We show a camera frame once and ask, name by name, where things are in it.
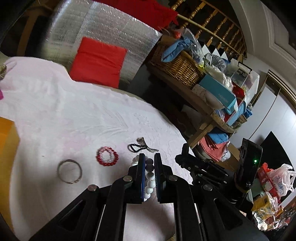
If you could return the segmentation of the dark metal bangle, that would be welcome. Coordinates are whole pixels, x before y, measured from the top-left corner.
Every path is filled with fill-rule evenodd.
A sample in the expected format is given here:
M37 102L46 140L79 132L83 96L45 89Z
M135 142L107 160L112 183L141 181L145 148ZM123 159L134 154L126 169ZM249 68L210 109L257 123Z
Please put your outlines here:
M67 184L78 183L83 175L80 164L72 159L63 160L57 167L58 178Z

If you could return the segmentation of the white plastic bag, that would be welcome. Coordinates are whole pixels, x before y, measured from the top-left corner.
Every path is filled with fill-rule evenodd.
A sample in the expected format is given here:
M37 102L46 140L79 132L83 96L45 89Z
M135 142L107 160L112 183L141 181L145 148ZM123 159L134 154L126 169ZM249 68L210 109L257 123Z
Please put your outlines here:
M281 167L268 173L279 198L286 196L289 191L294 192L295 171L292 169L291 165L282 164Z

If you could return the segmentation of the wooden shelf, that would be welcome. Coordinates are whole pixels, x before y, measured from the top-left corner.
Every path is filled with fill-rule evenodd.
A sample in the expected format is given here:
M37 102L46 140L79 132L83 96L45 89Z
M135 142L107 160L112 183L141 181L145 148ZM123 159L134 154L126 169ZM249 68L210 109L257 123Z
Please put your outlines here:
M234 128L227 125L222 121L215 111L210 108L206 102L204 102L200 97L194 94L188 87L180 83L175 78L167 75L165 72L161 71L159 68L148 64L147 69L150 73L156 75L158 78L163 80L171 89L177 92L185 101L187 101L193 109L199 112L205 119L199 124L196 132L190 137L187 142L191 149L193 149L200 140L215 127L218 127L223 132L229 133L232 136L237 132Z

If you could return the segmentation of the teal cardboard box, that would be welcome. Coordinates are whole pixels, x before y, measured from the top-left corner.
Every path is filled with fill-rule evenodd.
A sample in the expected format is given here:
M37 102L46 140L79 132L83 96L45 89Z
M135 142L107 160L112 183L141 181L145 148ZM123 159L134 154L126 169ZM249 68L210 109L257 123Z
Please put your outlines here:
M213 94L224 105L228 114L238 111L235 94L213 77L205 75L205 77L199 82L199 85Z

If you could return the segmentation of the orange cardboard box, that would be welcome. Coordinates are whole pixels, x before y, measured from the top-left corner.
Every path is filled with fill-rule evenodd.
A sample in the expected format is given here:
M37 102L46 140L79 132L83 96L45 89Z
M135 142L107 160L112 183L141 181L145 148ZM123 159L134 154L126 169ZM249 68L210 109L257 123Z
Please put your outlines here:
M1 117L0 128L1 214L9 227L12 227L10 213L10 180L20 138L13 121Z

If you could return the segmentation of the wicker basket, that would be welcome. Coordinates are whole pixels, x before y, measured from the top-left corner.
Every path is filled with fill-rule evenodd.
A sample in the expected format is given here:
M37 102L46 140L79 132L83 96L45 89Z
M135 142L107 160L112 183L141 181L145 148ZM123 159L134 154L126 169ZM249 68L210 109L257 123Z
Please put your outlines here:
M161 61L162 54L167 48L167 45L158 43L149 64L159 68L189 89L192 89L204 78L205 73L203 69L185 51L179 53L178 56L170 62Z

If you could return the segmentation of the red pillow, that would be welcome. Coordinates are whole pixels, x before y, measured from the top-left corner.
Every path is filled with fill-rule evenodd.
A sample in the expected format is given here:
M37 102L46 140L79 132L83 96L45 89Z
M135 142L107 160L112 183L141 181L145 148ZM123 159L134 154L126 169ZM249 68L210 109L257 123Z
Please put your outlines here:
M119 87L127 49L83 37L69 75L72 80Z

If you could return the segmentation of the blue cloth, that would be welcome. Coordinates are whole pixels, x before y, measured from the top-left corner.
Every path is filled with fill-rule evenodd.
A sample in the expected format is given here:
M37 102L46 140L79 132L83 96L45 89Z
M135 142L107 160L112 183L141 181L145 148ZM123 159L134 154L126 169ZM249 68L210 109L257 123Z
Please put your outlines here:
M182 51L188 51L191 47L195 47L195 43L189 38L177 40L174 44L168 47L161 57L161 61L168 63L173 61Z

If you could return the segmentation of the silver foil insulation sheet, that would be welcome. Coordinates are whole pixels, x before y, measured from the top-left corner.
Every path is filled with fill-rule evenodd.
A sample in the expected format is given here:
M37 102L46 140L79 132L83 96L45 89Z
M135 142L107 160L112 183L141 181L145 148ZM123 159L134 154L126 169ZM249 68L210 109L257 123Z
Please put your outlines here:
M119 89L127 90L161 33L107 4L60 1L44 35L39 57L70 70L83 37L127 49Z

